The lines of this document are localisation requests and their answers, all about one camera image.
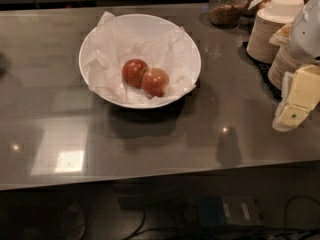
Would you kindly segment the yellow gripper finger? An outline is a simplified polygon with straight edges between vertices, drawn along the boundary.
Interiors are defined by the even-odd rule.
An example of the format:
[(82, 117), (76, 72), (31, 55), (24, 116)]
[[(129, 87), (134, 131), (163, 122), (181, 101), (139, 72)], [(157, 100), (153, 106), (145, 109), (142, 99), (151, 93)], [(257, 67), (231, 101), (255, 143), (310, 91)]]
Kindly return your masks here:
[(278, 29), (269, 39), (269, 42), (276, 46), (281, 46), (289, 43), (292, 23), (289, 22)]
[(320, 102), (320, 67), (308, 65), (294, 73), (286, 72), (282, 82), (282, 101), (272, 127), (280, 132), (297, 128)]

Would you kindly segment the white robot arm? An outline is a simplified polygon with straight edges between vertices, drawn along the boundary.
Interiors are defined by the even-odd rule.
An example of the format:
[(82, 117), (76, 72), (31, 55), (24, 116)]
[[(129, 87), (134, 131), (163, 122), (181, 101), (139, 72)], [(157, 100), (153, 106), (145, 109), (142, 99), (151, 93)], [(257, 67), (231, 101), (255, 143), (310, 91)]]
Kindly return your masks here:
[(284, 71), (281, 97), (272, 127), (286, 132), (297, 128), (320, 102), (320, 0), (309, 0), (291, 25), (282, 48), (301, 66)]

